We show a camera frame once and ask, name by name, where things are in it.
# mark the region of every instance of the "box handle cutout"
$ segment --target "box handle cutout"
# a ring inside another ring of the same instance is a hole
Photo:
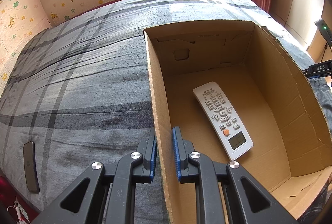
[[[189,49],[178,49],[173,52],[176,61],[183,61],[189,58]]]

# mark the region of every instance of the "remote control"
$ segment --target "remote control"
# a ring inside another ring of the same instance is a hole
[[[230,160],[236,160],[253,147],[254,144],[239,115],[215,82],[197,87],[193,92]]]

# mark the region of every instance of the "gray plaid bedsheet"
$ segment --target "gray plaid bedsheet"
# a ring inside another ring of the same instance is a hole
[[[203,19],[267,26],[300,68],[299,43],[250,0],[123,0],[39,33],[28,42],[0,99],[0,168],[39,210],[92,162],[133,151],[153,126],[143,29]],[[332,128],[325,79],[311,85]],[[35,142],[39,194],[26,187],[23,144]],[[135,223],[168,223],[160,167],[136,191]]]

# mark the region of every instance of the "white tag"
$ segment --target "white tag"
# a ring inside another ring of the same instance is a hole
[[[24,217],[26,218],[26,220],[28,220],[29,223],[30,223],[30,220],[29,220],[29,217],[28,217],[27,212],[23,209],[23,207],[20,205],[19,202],[17,202],[17,204],[18,204],[18,206],[19,206],[19,209],[20,209],[21,213],[24,215]]]

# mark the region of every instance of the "cardboard box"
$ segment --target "cardboard box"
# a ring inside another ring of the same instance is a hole
[[[171,223],[196,223],[195,186],[179,184],[171,128],[197,151],[229,161],[192,90],[216,82],[254,146],[237,161],[298,218],[332,172],[323,112],[301,70],[267,29],[250,21],[205,20],[144,31],[152,108]]]

